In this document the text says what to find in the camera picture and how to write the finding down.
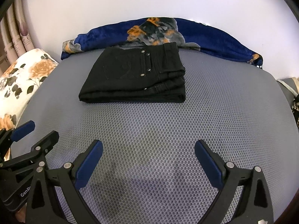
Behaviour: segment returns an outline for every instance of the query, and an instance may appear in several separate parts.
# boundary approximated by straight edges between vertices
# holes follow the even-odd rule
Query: gray mesh mat
[[[51,168],[61,167],[99,139],[104,154],[80,192],[101,223],[196,224],[217,193],[194,155],[201,138],[225,161],[262,167],[279,217],[299,187],[299,137],[270,74],[181,49],[185,103],[80,102],[79,91],[101,51],[73,55],[49,75],[20,120],[34,120],[36,129],[13,144],[13,156],[29,152],[56,130],[60,140],[47,161]],[[241,189],[223,223],[230,220]],[[61,190],[58,194],[73,221]]]

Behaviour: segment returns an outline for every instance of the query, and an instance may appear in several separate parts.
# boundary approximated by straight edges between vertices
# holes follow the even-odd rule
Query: jeans
[[[106,48],[79,93],[80,101],[177,102],[186,99],[185,68],[176,43],[120,49]]]

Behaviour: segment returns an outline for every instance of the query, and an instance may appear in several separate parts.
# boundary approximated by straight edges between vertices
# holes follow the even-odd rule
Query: belt loop
[[[166,69],[168,69],[168,59],[167,59],[167,50],[166,50],[167,44],[168,43],[163,44],[163,50],[164,50],[165,59],[166,59]]]

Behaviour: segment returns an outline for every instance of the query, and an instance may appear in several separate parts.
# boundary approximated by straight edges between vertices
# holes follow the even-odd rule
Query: gray cushion
[[[99,139],[104,154],[80,192],[101,223],[197,223],[217,194],[194,154],[195,142],[204,139],[225,161],[263,169],[275,220],[280,216],[299,187],[299,137],[290,106],[269,73],[180,49],[185,103],[80,102],[80,89],[101,52],[72,55],[49,75],[20,120],[35,121],[36,129],[13,144],[13,156],[56,130],[60,140],[47,161],[61,167]],[[61,190],[58,194],[73,221]]]

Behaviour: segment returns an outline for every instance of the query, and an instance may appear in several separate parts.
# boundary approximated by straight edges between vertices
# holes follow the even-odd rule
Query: jeans back pocket
[[[104,63],[107,79],[136,79],[145,73],[144,55],[118,55]]]

